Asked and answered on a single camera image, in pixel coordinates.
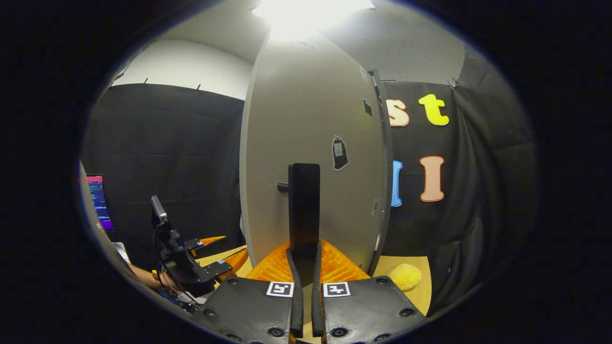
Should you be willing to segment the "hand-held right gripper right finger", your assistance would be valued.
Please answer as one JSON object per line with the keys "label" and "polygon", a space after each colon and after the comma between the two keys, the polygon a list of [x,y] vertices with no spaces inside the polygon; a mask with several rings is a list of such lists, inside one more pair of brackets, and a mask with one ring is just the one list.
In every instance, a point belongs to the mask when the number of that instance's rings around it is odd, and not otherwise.
{"label": "hand-held right gripper right finger", "polygon": [[388,276],[370,277],[325,240],[313,273],[312,329],[324,344],[384,344],[426,324]]}

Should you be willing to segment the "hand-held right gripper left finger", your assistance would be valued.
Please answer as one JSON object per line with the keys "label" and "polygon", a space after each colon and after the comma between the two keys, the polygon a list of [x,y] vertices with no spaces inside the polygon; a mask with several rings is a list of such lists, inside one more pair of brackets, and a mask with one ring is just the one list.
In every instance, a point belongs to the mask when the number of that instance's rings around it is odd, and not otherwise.
{"label": "hand-held right gripper left finger", "polygon": [[221,281],[193,320],[202,329],[240,344],[293,344],[303,334],[303,300],[286,242],[245,276]]}

